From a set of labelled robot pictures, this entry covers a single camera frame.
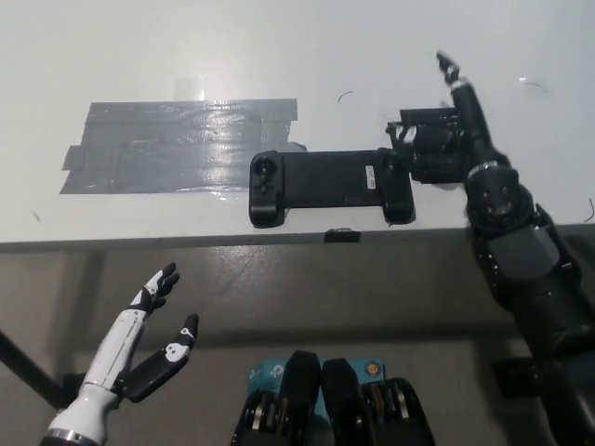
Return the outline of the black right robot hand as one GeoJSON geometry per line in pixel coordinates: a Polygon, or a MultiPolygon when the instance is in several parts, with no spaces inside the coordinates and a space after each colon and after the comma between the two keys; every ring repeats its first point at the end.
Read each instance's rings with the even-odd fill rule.
{"type": "Polygon", "coordinates": [[[484,167],[509,167],[509,159],[493,143],[472,83],[444,52],[437,52],[436,59],[454,105],[401,110],[400,119],[386,127],[392,148],[412,179],[424,184],[462,183],[484,167]]]}

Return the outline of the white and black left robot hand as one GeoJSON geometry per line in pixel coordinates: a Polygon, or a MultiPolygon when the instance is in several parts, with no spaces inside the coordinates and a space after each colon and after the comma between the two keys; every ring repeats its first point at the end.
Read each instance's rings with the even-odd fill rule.
{"type": "Polygon", "coordinates": [[[50,423],[43,445],[103,445],[107,420],[122,400],[138,403],[175,376],[189,361],[199,316],[189,315],[174,339],[133,368],[145,323],[179,281],[174,262],[159,269],[120,312],[103,338],[78,394],[50,423]]]}

